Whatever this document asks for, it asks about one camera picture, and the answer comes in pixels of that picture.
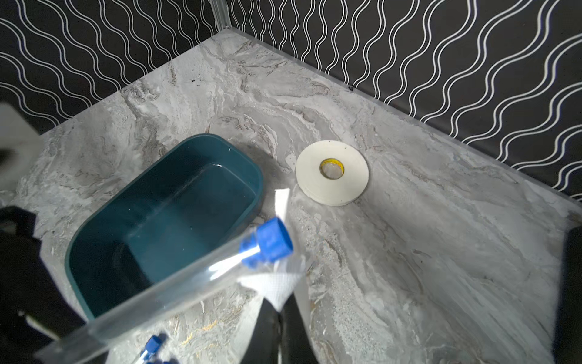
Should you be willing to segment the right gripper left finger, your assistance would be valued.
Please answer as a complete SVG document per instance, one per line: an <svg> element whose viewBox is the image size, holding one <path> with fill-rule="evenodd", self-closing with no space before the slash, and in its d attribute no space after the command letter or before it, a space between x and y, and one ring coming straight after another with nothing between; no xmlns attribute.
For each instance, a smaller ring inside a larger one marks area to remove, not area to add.
<svg viewBox="0 0 582 364"><path fill-rule="evenodd" d="M279 312L264 299L241 364L277 364L280 349Z"/></svg>

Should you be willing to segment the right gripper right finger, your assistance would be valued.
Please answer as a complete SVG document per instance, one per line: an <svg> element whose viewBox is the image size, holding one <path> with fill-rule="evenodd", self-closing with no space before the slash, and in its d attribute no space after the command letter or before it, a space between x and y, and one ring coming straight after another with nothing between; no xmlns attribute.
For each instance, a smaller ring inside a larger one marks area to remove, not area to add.
<svg viewBox="0 0 582 364"><path fill-rule="evenodd" d="M280 312L280 332L282 364L318 364L294 294Z"/></svg>

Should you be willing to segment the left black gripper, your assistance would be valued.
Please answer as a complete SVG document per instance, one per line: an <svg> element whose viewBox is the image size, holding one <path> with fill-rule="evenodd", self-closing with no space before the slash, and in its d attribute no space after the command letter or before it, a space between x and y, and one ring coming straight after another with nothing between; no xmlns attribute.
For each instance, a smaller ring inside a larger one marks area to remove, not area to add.
<svg viewBox="0 0 582 364"><path fill-rule="evenodd" d="M1 209L1 362L38 363L34 353L54 339L29 325L32 318L62 338L86 321L62 297L40 257L36 214Z"/></svg>

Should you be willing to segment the white wipe cloth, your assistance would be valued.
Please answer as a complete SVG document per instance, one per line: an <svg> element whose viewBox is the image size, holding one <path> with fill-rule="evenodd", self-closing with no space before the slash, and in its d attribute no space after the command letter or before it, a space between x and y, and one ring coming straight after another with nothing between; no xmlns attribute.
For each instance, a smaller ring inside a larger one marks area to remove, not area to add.
<svg viewBox="0 0 582 364"><path fill-rule="evenodd" d="M274 192L274 218L253 228L243 241L242 251L253 254L242 263L249 269L237 283L265 298L277 312L284 304L296 299L301 310L309 308L306 271L310 259L300 247L291 223L286 218L291 191Z"/></svg>

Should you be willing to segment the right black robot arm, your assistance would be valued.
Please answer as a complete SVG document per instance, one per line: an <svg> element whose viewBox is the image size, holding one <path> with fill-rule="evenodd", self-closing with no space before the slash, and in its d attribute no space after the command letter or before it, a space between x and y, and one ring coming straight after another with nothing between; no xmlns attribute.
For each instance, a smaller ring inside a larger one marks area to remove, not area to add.
<svg viewBox="0 0 582 364"><path fill-rule="evenodd" d="M581 362L581 228L565 236L552 345L555 363ZM264 299L242 363L317 363L295 296Z"/></svg>

